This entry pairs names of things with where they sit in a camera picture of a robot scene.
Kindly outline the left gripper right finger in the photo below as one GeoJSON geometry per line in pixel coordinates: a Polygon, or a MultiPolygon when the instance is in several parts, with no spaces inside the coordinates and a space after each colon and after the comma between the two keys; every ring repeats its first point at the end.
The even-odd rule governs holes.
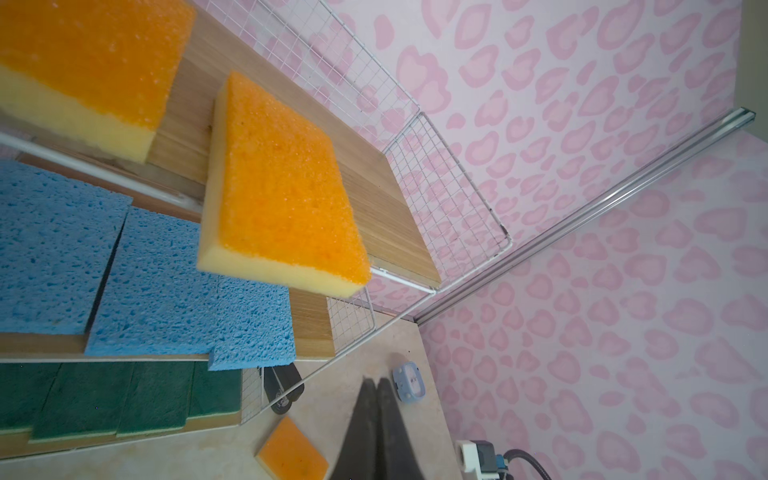
{"type": "Polygon", "coordinates": [[[378,423],[375,478],[424,480],[391,381],[380,379],[376,394],[378,423]]]}

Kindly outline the green sponge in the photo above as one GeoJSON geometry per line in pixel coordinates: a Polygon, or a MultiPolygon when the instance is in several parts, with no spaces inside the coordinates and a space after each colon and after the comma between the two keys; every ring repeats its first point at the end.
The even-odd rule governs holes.
{"type": "Polygon", "coordinates": [[[32,428],[60,369],[55,363],[1,365],[1,433],[32,428]]]}
{"type": "Polygon", "coordinates": [[[117,432],[134,365],[64,363],[34,422],[30,441],[111,435],[117,432]]]}
{"type": "Polygon", "coordinates": [[[241,409],[242,371],[209,371],[206,363],[194,367],[189,418],[213,417],[241,409]]]}
{"type": "Polygon", "coordinates": [[[134,366],[118,437],[181,430],[187,421],[192,362],[139,362],[134,366]]]}

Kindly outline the orange sponge back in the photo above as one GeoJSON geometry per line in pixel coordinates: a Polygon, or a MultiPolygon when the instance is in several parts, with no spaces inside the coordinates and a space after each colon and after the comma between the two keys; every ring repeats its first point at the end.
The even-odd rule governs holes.
{"type": "Polygon", "coordinates": [[[272,479],[323,480],[328,461],[290,417],[282,418],[255,456],[272,479]]]}

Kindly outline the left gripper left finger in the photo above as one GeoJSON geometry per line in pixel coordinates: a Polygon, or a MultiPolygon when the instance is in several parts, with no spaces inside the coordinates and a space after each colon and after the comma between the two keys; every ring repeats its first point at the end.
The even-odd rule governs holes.
{"type": "Polygon", "coordinates": [[[376,384],[372,379],[365,378],[330,479],[376,478],[377,424],[376,384]]]}

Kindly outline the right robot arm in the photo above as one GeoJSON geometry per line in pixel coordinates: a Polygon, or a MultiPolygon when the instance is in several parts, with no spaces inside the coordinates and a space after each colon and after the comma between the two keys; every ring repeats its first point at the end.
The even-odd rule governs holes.
{"type": "Polygon", "coordinates": [[[537,474],[542,480],[551,480],[551,476],[546,471],[546,469],[541,465],[541,463],[533,455],[526,452],[525,450],[510,449],[510,450],[507,450],[502,455],[502,457],[506,465],[509,465],[509,463],[513,460],[522,460],[526,462],[528,465],[530,465],[537,472],[537,474]]]}

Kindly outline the orange sponge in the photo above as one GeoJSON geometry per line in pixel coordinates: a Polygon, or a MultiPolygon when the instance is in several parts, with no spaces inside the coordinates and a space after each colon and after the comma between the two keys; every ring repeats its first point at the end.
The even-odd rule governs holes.
{"type": "Polygon", "coordinates": [[[328,461],[290,417],[282,418],[255,456],[272,479],[323,480],[328,461]]]}
{"type": "Polygon", "coordinates": [[[4,1],[1,111],[143,163],[196,15],[185,1],[4,1]]]}
{"type": "Polygon", "coordinates": [[[236,71],[215,100],[197,267],[341,298],[372,277],[332,141],[236,71]]]}

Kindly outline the blue sponge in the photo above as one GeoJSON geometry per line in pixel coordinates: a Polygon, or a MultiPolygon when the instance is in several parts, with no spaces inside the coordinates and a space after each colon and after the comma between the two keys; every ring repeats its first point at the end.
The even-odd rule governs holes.
{"type": "Polygon", "coordinates": [[[217,281],[196,268],[200,225],[132,207],[91,325],[88,356],[212,350],[217,281]]]}
{"type": "Polygon", "coordinates": [[[84,333],[130,197],[1,163],[1,330],[84,333]]]}
{"type": "Polygon", "coordinates": [[[222,277],[214,313],[211,371],[283,366],[296,360],[288,288],[222,277]]]}

